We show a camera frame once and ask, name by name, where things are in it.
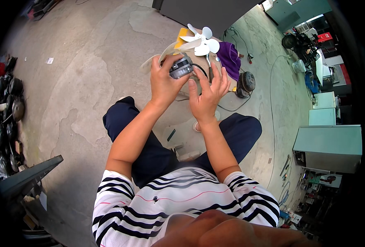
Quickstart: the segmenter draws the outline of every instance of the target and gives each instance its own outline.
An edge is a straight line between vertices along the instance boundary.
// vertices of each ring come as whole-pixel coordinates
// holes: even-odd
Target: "red sign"
[[[324,34],[319,34],[317,35],[317,37],[318,37],[318,42],[325,42],[333,39],[329,32],[326,32]]]

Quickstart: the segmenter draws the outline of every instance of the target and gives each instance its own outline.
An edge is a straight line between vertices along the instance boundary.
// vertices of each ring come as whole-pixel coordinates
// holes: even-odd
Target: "right hand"
[[[194,72],[200,81],[202,87],[202,94],[197,95],[197,85],[192,79],[188,80],[189,85],[189,105],[192,114],[196,118],[199,125],[205,125],[214,121],[215,110],[221,98],[229,91],[231,81],[228,81],[228,75],[225,67],[221,68],[219,74],[218,68],[214,62],[211,62],[211,68],[214,74],[212,84],[210,86],[209,80],[203,72],[194,66]]]

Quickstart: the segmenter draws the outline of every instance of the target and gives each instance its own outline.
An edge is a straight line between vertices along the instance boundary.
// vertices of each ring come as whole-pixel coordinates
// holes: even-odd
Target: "hand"
[[[176,99],[178,92],[181,90],[182,86],[187,82],[189,77],[193,73],[189,73],[181,77],[180,79],[174,79],[169,75],[169,70],[173,63],[180,60],[184,56],[179,55],[167,55],[162,67],[160,67],[159,56],[155,56],[152,59],[151,65],[151,92],[152,99],[151,102],[166,110],[170,104]]]
[[[196,73],[200,86],[202,87],[202,94],[197,95],[197,85],[192,79],[188,81],[189,85],[189,105],[191,107],[192,114],[196,118],[200,126],[217,121],[214,114],[215,109],[221,98],[229,91],[231,81],[228,81],[228,76],[225,67],[221,68],[221,74],[219,74],[218,68],[214,62],[211,62],[211,68],[214,74],[212,84],[210,86],[209,80],[203,74],[203,72],[194,66],[194,72]]]

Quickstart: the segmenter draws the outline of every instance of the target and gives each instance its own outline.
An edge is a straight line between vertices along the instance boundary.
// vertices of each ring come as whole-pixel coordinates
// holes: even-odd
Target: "screwdriver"
[[[214,78],[214,75],[212,73],[212,68],[211,68],[211,64],[210,64],[210,60],[209,60],[209,54],[206,55],[206,60],[209,63],[209,82],[212,82],[212,79]]]

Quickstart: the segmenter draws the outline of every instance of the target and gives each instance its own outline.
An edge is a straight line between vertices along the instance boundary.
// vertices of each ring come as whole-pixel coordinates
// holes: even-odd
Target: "purple cloth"
[[[217,57],[219,57],[221,65],[225,67],[228,75],[236,81],[239,80],[241,61],[235,45],[229,42],[220,42]]]

